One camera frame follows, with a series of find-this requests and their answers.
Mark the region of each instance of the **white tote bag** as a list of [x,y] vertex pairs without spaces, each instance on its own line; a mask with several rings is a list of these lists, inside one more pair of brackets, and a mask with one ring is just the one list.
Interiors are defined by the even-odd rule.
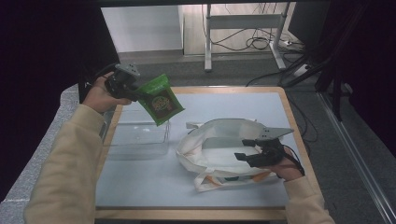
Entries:
[[263,124],[248,119],[214,119],[196,127],[180,141],[177,158],[188,171],[198,173],[194,179],[198,191],[256,183],[275,175],[250,167],[234,155],[261,152],[256,147],[245,147],[242,140],[259,138]]

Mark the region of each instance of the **beige sleeve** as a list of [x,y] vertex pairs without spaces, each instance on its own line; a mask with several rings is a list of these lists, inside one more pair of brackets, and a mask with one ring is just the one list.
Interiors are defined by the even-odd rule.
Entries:
[[64,123],[25,208],[26,223],[94,222],[95,172],[103,123],[103,117],[85,105],[79,105]]
[[306,176],[285,182],[289,195],[286,216],[289,224],[334,223],[327,210],[324,199],[315,193]]

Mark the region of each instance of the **green package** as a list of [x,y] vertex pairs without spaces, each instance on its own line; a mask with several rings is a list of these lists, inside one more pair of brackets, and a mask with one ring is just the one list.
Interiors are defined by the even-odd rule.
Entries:
[[136,92],[143,96],[138,102],[145,107],[157,126],[184,110],[172,92],[165,74],[142,85]]

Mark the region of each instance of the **clear plastic box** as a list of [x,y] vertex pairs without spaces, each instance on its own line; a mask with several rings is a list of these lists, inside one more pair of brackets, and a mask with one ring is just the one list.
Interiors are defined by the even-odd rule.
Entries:
[[151,160],[167,153],[169,121],[157,127],[146,110],[111,111],[104,117],[108,160]]

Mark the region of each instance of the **hand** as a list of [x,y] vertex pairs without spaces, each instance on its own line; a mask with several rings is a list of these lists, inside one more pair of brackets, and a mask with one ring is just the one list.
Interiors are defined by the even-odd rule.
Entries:
[[[289,148],[284,148],[286,153],[293,156]],[[265,166],[262,168],[270,169],[272,172],[284,178],[286,181],[294,180],[303,176],[301,172],[297,169],[297,166],[287,158],[283,158],[283,160],[277,165]]]
[[108,93],[105,86],[106,78],[111,76],[113,72],[107,73],[106,75],[96,79],[93,83],[92,88],[85,97],[84,105],[89,106],[98,113],[106,112],[109,108],[114,105],[129,105],[132,101],[129,99],[116,99]]

